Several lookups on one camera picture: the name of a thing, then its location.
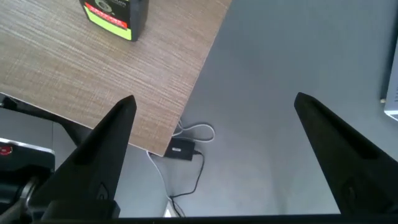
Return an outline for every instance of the wooden table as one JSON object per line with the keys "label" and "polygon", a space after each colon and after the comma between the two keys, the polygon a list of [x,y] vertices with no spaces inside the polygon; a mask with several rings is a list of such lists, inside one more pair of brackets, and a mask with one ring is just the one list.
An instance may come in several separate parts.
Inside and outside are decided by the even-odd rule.
{"label": "wooden table", "polygon": [[133,94],[130,143],[163,155],[230,1],[150,0],[136,43],[77,0],[2,1],[0,91],[90,128]]}

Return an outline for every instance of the white cable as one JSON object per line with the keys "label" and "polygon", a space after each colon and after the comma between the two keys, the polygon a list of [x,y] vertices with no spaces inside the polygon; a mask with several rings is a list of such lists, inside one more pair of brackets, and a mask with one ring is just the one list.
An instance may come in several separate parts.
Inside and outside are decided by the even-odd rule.
{"label": "white cable", "polygon": [[214,138],[216,137],[216,131],[215,131],[214,128],[213,128],[211,125],[209,125],[209,124],[205,124],[205,123],[194,124],[194,125],[192,125],[192,126],[189,126],[189,127],[184,128],[184,127],[182,126],[182,121],[181,121],[181,119],[180,119],[180,120],[178,121],[178,123],[177,123],[177,126],[180,128],[180,131],[177,131],[176,133],[174,133],[174,134],[172,135],[173,137],[176,137],[176,136],[182,134],[184,131],[189,131],[189,130],[191,130],[191,129],[198,128],[198,127],[207,127],[207,128],[209,128],[209,129],[211,130],[211,132],[213,133],[213,136],[212,136],[211,138],[209,138],[209,139],[195,139],[195,138],[185,138],[185,137],[178,137],[178,138],[189,139],[189,140],[192,140],[192,141],[195,141],[195,142],[207,143],[207,142],[213,141]]}
{"label": "white cable", "polygon": [[[151,158],[149,151],[147,151],[147,156],[149,158],[149,160],[152,162],[152,164],[155,166],[157,172],[160,175],[160,178],[162,178],[162,182],[163,182],[163,186],[164,186],[164,191],[166,193],[166,197],[169,200],[170,203],[173,203],[173,200],[170,198],[169,193],[167,192],[167,187],[166,187],[166,182],[164,181],[163,178],[163,174],[161,173],[159,167],[156,165],[155,161]],[[183,210],[181,209],[181,207],[176,203],[176,201],[174,201],[175,206],[179,209],[179,213],[182,214],[182,217],[185,217],[185,214],[183,212]]]}

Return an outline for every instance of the charger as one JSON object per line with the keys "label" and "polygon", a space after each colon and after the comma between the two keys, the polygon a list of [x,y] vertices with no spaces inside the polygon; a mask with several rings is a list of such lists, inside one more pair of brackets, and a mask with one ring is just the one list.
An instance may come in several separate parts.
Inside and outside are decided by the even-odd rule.
{"label": "charger", "polygon": [[171,138],[164,157],[192,161],[195,142],[189,139]]}

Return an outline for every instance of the black cable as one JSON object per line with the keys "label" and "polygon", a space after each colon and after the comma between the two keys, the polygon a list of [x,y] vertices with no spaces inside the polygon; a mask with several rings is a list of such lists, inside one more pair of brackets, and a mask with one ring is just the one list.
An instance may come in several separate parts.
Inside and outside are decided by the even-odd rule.
{"label": "black cable", "polygon": [[198,178],[197,178],[197,182],[195,183],[195,188],[193,188],[193,190],[191,192],[170,196],[170,198],[172,199],[173,208],[177,212],[177,215],[179,215],[180,217],[181,217],[180,213],[177,211],[177,209],[175,209],[174,199],[177,198],[177,197],[184,196],[184,195],[193,194],[197,190],[199,179],[200,179],[201,173],[203,171],[203,167],[205,166],[205,156],[201,152],[196,151],[196,150],[194,150],[193,153],[196,154],[196,155],[201,155],[201,157],[202,157],[201,167],[200,167],[199,175],[198,175]]}
{"label": "black cable", "polygon": [[178,210],[175,208],[175,202],[174,202],[174,199],[171,197],[171,199],[172,199],[172,205],[173,205],[173,209],[174,209],[174,211],[175,212],[177,212],[177,215],[178,215],[178,217],[181,217],[181,214],[178,212]]}

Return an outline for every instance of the metal part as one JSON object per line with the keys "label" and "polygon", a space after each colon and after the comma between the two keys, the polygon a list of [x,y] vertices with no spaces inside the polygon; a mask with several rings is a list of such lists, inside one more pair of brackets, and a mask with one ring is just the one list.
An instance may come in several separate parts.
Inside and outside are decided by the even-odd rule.
{"label": "metal part", "polygon": [[27,206],[29,204],[29,200],[30,200],[32,194],[34,193],[34,191],[35,191],[35,189],[37,188],[38,185],[39,185],[39,179],[37,177],[32,177],[32,178],[30,178],[28,183],[26,183],[24,188],[22,189],[22,193],[21,193],[21,196],[19,198],[24,201],[23,206],[24,206],[25,209],[27,209]]}
{"label": "metal part", "polygon": [[13,144],[13,145],[16,145],[16,146],[27,147],[29,149],[33,149],[33,150],[38,150],[38,151],[48,152],[48,153],[54,154],[54,150],[46,148],[46,147],[35,146],[35,145],[32,145],[32,144],[27,144],[27,143],[14,141],[14,140],[10,140],[10,139],[5,139],[5,138],[0,138],[0,142],[6,143],[6,144]]}

